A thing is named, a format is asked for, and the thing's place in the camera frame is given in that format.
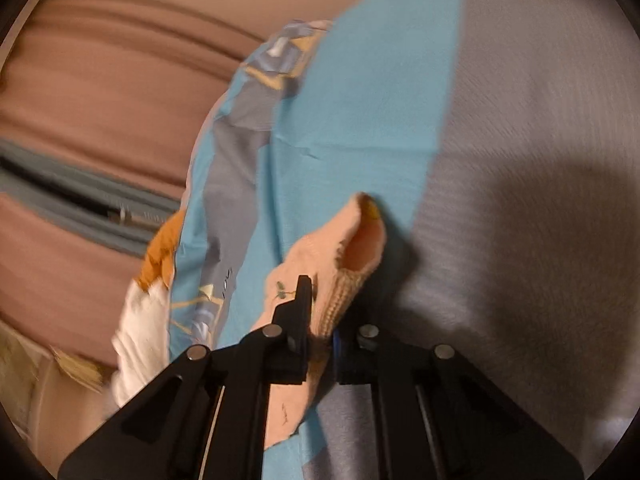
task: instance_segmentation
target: white cloth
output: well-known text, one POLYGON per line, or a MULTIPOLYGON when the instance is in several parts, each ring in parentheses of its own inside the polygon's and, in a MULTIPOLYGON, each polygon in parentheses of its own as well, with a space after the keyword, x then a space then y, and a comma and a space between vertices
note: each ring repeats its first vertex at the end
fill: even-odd
POLYGON ((169 292, 161 279, 145 292, 132 281, 127 290, 120 326, 111 339, 118 353, 118 371, 111 379, 118 407, 129 402, 169 364, 169 292))

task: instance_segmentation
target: metal screw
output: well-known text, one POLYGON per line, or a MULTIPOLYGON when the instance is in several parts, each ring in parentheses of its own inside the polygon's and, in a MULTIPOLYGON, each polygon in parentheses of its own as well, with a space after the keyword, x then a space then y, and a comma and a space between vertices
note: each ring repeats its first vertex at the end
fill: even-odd
POLYGON ((366 337, 367 339, 373 339, 378 336, 380 330, 375 325, 363 325, 358 329, 360 335, 362 337, 366 337))
POLYGON ((451 359, 456 354, 453 346, 449 345, 438 345, 433 352, 438 359, 451 359))
POLYGON ((207 355, 207 348, 203 345, 193 345, 187 350, 187 357, 191 361, 199 361, 207 355))
POLYGON ((265 337, 278 337, 282 334, 282 327, 271 323, 262 329, 262 333, 265 337))

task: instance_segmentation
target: screw head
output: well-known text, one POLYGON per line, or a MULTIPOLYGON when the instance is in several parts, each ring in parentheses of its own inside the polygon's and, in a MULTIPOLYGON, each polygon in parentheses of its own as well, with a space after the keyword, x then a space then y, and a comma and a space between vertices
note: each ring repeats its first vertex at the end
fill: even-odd
POLYGON ((199 361, 203 357, 207 355, 207 348, 203 345, 193 345, 190 346, 187 350, 187 357, 191 361, 199 361))
POLYGON ((433 352, 438 359, 451 359, 456 354, 453 346, 450 345, 438 345, 433 352))
POLYGON ((373 339, 378 336, 380 330, 375 325, 363 325, 358 329, 358 332, 362 337, 373 339))
POLYGON ((262 329, 262 333, 265 337, 278 337, 282 334, 282 327, 276 324, 268 324, 262 329))

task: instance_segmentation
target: blue fabric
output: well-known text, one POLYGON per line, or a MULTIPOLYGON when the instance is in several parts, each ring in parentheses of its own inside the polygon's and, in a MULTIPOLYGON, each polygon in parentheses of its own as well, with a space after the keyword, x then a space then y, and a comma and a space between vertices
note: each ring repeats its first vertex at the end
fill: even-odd
MULTIPOLYGON (((327 222, 354 192, 375 196, 400 234, 409 232, 447 111, 460 7, 461 0, 364 0, 335 23, 300 94, 274 111, 271 144, 258 153, 258 221, 219 347, 248 332, 262 311, 268 272, 293 243, 327 222)), ((203 142, 192 168, 172 301, 197 295, 206 232, 195 195, 202 193, 212 154, 203 142)), ((402 260, 401 248, 389 240, 385 261, 402 260)), ((393 280, 394 267, 385 281, 393 280)), ((182 348, 172 336, 172 358, 188 346, 178 338, 182 348)), ((265 452, 263 478, 302 480, 302 466, 324 446, 310 410, 292 438, 265 452)))

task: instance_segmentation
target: peach sock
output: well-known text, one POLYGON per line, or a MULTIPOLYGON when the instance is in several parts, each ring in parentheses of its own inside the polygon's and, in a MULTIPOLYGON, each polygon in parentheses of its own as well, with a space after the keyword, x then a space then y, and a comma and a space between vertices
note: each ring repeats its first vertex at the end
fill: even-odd
POLYGON ((264 449, 289 438, 298 428, 326 367, 331 334, 380 263, 385 241, 385 227, 375 202, 358 193, 327 224, 300 238, 285 261, 268 275, 264 311, 252 330, 269 324, 275 308, 294 297, 300 274, 311 277, 314 304, 306 381, 271 385, 264 449))

